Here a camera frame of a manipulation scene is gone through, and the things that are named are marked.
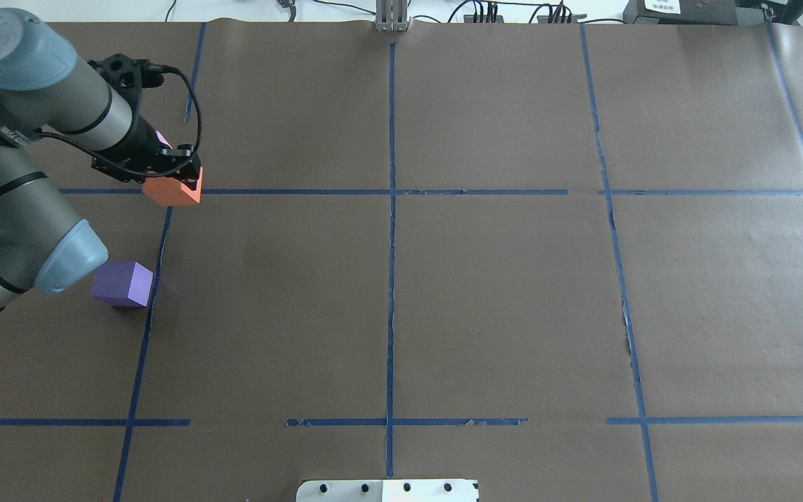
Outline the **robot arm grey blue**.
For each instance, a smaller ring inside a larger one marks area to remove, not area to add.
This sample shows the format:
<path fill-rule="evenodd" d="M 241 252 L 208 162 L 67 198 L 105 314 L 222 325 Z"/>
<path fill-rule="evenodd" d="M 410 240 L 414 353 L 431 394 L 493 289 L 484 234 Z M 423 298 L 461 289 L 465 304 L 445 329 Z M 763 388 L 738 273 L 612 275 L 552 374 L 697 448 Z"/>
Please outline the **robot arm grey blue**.
<path fill-rule="evenodd" d="M 181 70 L 115 54 L 83 60 L 36 14 L 0 8 L 0 312 L 36 289 L 55 296 L 108 260 L 101 238 L 26 152 L 42 139 L 136 182 L 163 206 L 197 204 L 201 137 L 172 146 L 143 117 L 144 89 Z"/>

